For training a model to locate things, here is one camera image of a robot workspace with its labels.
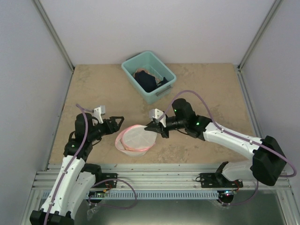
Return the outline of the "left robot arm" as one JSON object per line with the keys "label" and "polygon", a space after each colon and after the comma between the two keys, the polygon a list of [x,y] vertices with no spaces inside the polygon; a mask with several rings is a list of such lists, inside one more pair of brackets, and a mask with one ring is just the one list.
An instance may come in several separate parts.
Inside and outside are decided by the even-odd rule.
{"label": "left robot arm", "polygon": [[48,198],[39,210],[32,211],[33,225],[73,225],[83,199],[92,187],[103,181],[99,165],[88,164],[87,158],[95,141],[119,131],[124,117],[102,119],[101,113],[81,113],[75,120],[75,130],[70,133],[64,148],[64,157],[58,177]]}

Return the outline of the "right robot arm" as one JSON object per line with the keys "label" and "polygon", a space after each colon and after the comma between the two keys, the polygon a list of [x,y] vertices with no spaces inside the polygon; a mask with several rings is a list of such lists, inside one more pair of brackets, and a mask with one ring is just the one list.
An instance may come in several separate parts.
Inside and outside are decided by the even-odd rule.
{"label": "right robot arm", "polygon": [[213,122],[211,118],[197,115],[189,102],[183,98],[172,103],[174,116],[169,117],[159,109],[151,109],[145,130],[169,138],[173,130],[185,130],[192,138],[217,143],[229,148],[247,160],[238,163],[223,162],[215,182],[226,187],[234,180],[255,178],[267,186],[274,186],[283,171],[286,162],[284,153],[277,140],[271,136],[265,138],[251,137],[227,129]]}

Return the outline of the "white mesh laundry bag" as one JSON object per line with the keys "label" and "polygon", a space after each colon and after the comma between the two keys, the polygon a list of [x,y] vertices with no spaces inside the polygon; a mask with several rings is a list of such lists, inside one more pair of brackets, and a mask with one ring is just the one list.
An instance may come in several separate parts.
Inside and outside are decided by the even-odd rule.
{"label": "white mesh laundry bag", "polygon": [[141,157],[155,145],[157,133],[146,131],[146,126],[133,125],[121,131],[116,140],[115,147],[130,157]]}

